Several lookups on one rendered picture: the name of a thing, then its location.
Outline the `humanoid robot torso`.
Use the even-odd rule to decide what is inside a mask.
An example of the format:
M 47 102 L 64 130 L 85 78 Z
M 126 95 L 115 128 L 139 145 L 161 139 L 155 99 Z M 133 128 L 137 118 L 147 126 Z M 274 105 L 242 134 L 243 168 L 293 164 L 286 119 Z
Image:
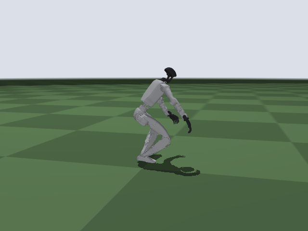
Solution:
M 143 94 L 141 101 L 144 102 L 144 104 L 140 105 L 139 108 L 136 108 L 134 112 L 134 119 L 138 121 L 137 117 L 138 115 L 147 115 L 146 111 L 149 109 L 149 107 L 152 107 L 155 105 L 155 103 L 164 95 L 164 92 L 161 91 L 160 84 L 166 84 L 166 82 L 163 82 L 161 80 L 154 80 L 146 92 Z M 148 106 L 146 106 L 148 105 Z

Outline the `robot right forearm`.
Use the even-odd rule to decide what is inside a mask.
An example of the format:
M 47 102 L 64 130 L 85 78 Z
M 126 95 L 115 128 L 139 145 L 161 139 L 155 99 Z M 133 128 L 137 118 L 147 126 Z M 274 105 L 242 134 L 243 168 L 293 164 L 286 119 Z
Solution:
M 183 119 L 183 115 L 186 115 L 187 117 L 187 114 L 184 112 L 183 108 L 181 107 L 180 103 L 178 102 L 178 100 L 175 98 L 177 104 L 174 106 L 174 108 L 177 110 L 177 112 L 179 113 L 179 115 L 182 117 Z

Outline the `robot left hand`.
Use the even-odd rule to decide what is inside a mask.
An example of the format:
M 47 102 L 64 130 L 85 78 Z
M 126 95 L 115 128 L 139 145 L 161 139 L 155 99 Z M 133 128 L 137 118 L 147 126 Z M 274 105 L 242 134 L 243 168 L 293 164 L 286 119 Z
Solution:
M 169 116 L 169 117 L 173 120 L 174 124 L 175 124 L 175 123 L 179 123 L 179 118 L 178 118 L 176 115 L 171 114 L 170 111 L 168 111 L 168 113 L 169 113 L 169 115 L 167 115 L 167 116 Z M 176 122 L 176 121 L 177 121 L 177 122 Z

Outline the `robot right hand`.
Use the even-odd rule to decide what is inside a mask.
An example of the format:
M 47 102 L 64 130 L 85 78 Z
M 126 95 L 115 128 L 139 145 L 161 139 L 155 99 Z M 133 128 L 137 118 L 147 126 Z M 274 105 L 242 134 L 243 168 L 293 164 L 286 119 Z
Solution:
M 188 131 L 188 133 L 190 133 L 191 130 L 192 130 L 192 128 L 191 128 L 191 124 L 190 124 L 189 118 L 187 118 L 186 115 L 183 115 L 183 119 L 184 119 L 184 121 L 187 122 L 188 128 L 190 129 L 190 130 Z

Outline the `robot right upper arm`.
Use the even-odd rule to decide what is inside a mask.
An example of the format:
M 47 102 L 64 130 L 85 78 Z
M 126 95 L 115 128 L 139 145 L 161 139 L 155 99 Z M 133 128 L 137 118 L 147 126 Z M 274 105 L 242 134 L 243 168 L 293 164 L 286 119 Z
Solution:
M 176 105 L 177 102 L 176 102 L 176 100 L 175 100 L 175 98 L 173 96 L 173 93 L 170 90 L 169 85 L 167 85 L 167 84 L 160 84 L 160 86 L 161 86 L 161 91 L 164 92 L 165 95 L 170 99 L 170 101 L 169 101 L 170 104 L 172 106 Z

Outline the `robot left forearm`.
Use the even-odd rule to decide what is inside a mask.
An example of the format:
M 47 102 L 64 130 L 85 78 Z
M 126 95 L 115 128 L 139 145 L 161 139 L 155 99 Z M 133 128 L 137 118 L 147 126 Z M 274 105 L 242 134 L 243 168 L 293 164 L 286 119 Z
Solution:
M 168 113 L 168 108 L 165 106 L 165 103 L 164 103 L 164 101 L 162 100 L 162 102 L 161 103 L 159 103 L 159 106 L 161 107 L 161 109 L 162 109 L 162 111 L 165 113 L 165 115 L 169 115 L 169 113 Z

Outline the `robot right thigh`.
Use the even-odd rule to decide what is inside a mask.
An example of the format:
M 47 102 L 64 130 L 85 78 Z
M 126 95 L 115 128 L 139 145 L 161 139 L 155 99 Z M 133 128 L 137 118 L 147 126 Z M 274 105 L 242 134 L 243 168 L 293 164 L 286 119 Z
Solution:
M 162 139 L 164 137 L 169 138 L 169 143 L 168 144 L 170 144 L 170 141 L 171 141 L 170 136 L 169 136 L 167 130 L 163 127 L 163 125 L 161 123 L 159 123 L 154 118 L 152 118 L 152 117 L 150 117 L 148 115 L 145 115 L 145 114 L 143 114 L 142 116 L 138 115 L 137 119 L 138 119 L 138 123 L 143 125 L 143 126 L 146 126 L 148 124 L 148 122 L 149 122 L 149 124 L 148 124 L 149 127 L 153 131 L 155 131 L 156 133 L 161 134 L 162 135 Z

